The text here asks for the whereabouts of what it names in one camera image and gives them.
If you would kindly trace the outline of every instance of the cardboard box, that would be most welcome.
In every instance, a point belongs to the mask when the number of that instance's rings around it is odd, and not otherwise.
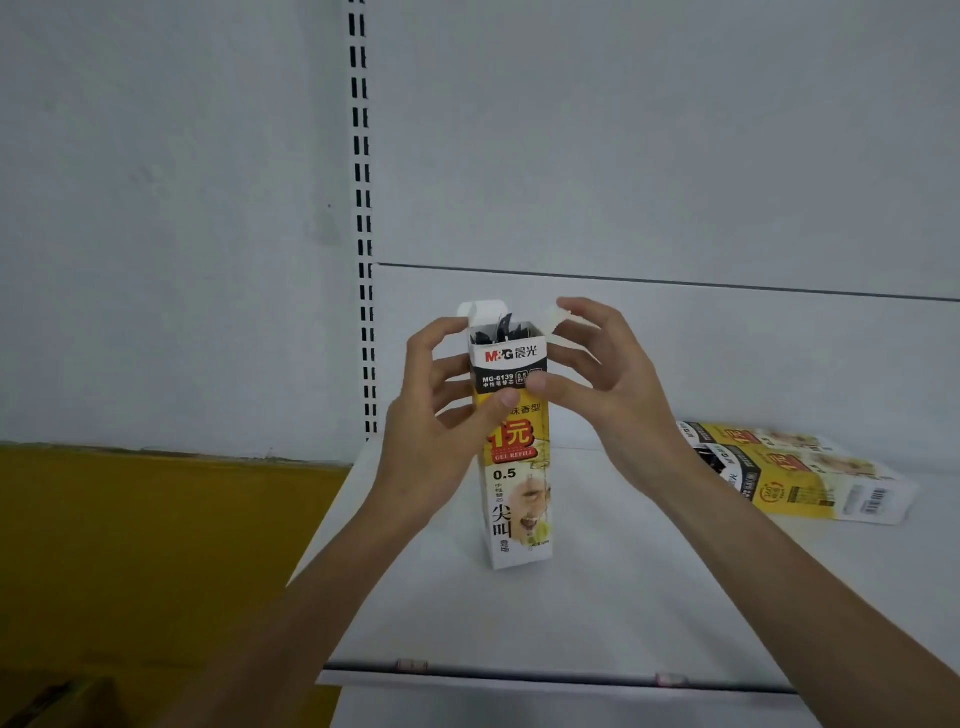
[[[479,458],[485,539],[494,569],[542,561],[553,556],[550,487],[550,421],[547,402],[530,394],[526,377],[546,371],[546,335],[535,324],[509,324],[501,301],[467,303],[473,403],[513,387],[520,401],[495,430]]]
[[[677,422],[686,441],[767,513],[896,525],[920,487],[819,435]]]
[[[108,677],[0,670],[0,726],[126,728]]]

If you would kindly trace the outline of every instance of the person's left hand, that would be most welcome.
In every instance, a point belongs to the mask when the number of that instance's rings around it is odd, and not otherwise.
[[[380,467],[365,508],[423,527],[453,496],[470,461],[520,399],[502,389],[474,412],[472,404],[440,410],[470,397],[467,354],[433,360],[448,334],[467,328],[466,318],[437,319],[407,342],[400,396],[387,411]]]

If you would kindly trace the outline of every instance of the yellow painted wall section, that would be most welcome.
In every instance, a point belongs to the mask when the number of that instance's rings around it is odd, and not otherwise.
[[[0,447],[0,667],[112,675],[144,724],[282,593],[347,473]]]

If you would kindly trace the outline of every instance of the hand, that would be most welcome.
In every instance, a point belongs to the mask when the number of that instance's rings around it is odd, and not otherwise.
[[[473,456],[519,401],[516,389],[503,389],[475,412],[467,404],[437,415],[473,392],[469,379],[449,381],[469,372],[467,354],[433,360],[437,345],[465,328],[465,318],[437,319],[407,342],[403,388],[387,411],[380,467],[364,503],[368,510],[425,526],[450,500]]]
[[[596,326],[562,322],[555,333],[587,350],[547,344],[547,355],[593,389],[545,373],[530,374],[527,389],[593,425],[611,462],[647,495],[682,472],[702,469],[677,429],[653,362],[623,314],[590,299],[561,298],[557,305]]]

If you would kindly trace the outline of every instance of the gray wall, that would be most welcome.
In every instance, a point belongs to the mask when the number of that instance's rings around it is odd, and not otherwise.
[[[341,5],[0,5],[0,440],[352,459]]]

